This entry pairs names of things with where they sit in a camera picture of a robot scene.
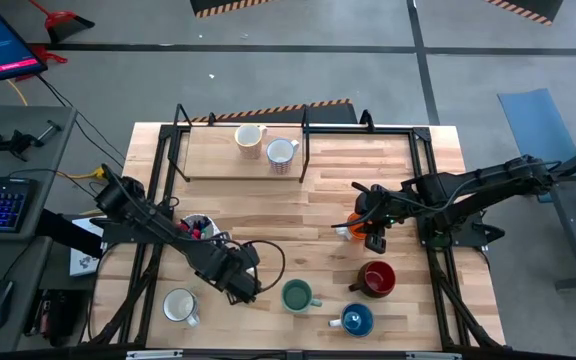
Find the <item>green mug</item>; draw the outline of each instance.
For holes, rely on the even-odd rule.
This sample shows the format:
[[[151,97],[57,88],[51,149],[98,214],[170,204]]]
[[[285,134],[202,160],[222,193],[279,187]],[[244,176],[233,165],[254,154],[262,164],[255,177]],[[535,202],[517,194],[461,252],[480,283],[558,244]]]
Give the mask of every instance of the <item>green mug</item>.
[[[281,290],[281,303],[286,310],[302,313],[310,305],[321,306],[321,300],[312,297],[312,289],[307,282],[299,279],[288,281]]]

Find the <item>desk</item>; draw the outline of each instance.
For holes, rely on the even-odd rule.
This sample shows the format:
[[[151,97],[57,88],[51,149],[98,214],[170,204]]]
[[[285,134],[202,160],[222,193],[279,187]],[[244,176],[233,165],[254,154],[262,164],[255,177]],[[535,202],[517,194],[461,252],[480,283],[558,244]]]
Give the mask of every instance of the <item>desk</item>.
[[[44,147],[29,148],[24,153],[28,162],[24,163],[8,152],[0,152],[0,176],[6,176],[11,171],[21,169],[48,168],[57,170],[66,148],[74,117],[75,111],[69,108],[0,106],[0,134],[6,138],[10,137],[15,129],[39,136],[48,127],[46,123],[48,119],[61,125],[63,129],[47,140]],[[39,183],[34,200],[30,205],[31,209],[27,215],[27,221],[24,224],[24,229],[32,233],[48,197],[55,174],[44,171],[22,173],[19,176],[35,179]],[[0,329],[0,351],[12,351],[17,347],[51,245],[52,240],[49,238],[35,239],[11,272],[11,279],[15,282],[15,287],[10,317],[6,325]],[[25,246],[25,241],[7,240],[5,236],[0,236],[0,278]]]
[[[147,186],[160,124],[137,123],[124,175]],[[438,170],[460,173],[464,163],[455,127],[430,127]],[[229,306],[221,294],[193,275],[184,257],[165,248],[159,270],[147,347],[308,350],[440,350],[428,263],[417,240],[414,220],[387,231],[387,252],[378,255],[363,244],[342,241],[330,228],[352,211],[358,193],[351,181],[379,183],[392,190],[411,178],[407,139],[392,135],[311,135],[311,161],[303,184],[276,181],[192,181],[178,178],[174,196],[180,200],[175,218],[191,213],[211,216],[235,240],[266,239],[286,253],[283,279],[250,305]],[[279,253],[257,247],[259,277],[271,282],[281,266]],[[97,285],[93,327],[97,333],[123,301],[128,287],[135,246],[120,245],[106,259]],[[455,249],[464,302],[482,326],[503,343],[503,333],[486,264],[472,249]],[[380,259],[396,271],[397,285],[382,299],[350,293],[348,285],[366,262]],[[323,307],[292,315],[281,305],[282,285],[294,278],[308,281]],[[166,319],[161,304],[172,289],[185,287],[199,298],[201,324],[189,328]],[[367,304],[375,314],[375,329],[362,339],[330,329],[353,301]],[[141,303],[135,307],[131,339],[136,332]],[[451,334],[457,338],[454,311],[446,307]]]

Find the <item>white mug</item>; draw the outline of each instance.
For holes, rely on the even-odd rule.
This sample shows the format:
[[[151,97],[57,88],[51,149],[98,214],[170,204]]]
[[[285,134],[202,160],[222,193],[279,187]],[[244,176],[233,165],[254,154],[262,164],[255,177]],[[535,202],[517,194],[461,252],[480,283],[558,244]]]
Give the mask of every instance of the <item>white mug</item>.
[[[175,289],[164,299],[164,314],[170,321],[185,321],[195,327],[199,325],[199,301],[195,294],[187,289]]]
[[[272,170],[279,175],[287,174],[297,149],[299,149],[297,140],[275,139],[271,141],[266,149],[266,155],[268,155]]]
[[[235,131],[235,141],[244,159],[259,159],[261,156],[261,140],[266,136],[268,128],[263,125],[241,125]]]

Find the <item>black and orange hazard tape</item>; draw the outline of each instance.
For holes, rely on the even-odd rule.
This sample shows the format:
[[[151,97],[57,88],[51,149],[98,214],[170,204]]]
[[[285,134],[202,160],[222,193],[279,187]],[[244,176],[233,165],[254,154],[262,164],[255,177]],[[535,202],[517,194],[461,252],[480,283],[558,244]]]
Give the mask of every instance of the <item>black and orange hazard tape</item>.
[[[327,106],[335,106],[335,105],[352,105],[352,101],[350,99],[339,99],[339,100],[330,100],[330,101],[318,101],[310,104],[312,108],[321,108]],[[224,121],[224,122],[237,122],[242,118],[248,118],[251,116],[261,116],[261,115],[270,115],[270,114],[279,114],[279,113],[286,113],[291,111],[298,111],[304,108],[304,104],[300,105],[286,105],[286,106],[277,106],[274,108],[266,108],[266,109],[259,109],[259,110],[252,110],[252,111],[242,111],[238,113],[230,113],[230,114],[221,114],[215,115],[216,121]],[[190,119],[192,122],[208,122],[208,116],[203,117],[195,117]]]
[[[484,0],[534,22],[550,26],[563,0]]]
[[[264,4],[269,1],[272,0],[191,0],[190,3],[195,12],[195,16],[204,18]]]

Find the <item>red dustpan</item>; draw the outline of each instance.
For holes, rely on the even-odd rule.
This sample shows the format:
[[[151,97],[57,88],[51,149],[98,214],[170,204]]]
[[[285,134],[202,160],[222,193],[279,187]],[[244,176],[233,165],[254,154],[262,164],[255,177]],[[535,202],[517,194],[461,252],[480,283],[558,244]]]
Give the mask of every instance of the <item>red dustpan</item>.
[[[71,11],[57,11],[48,12],[41,5],[37,4],[35,0],[28,0],[31,4],[35,5],[41,12],[46,14],[46,23],[44,26],[48,30],[50,42],[57,44],[60,41],[72,36],[82,30],[90,29],[95,26],[95,23],[78,16]]]

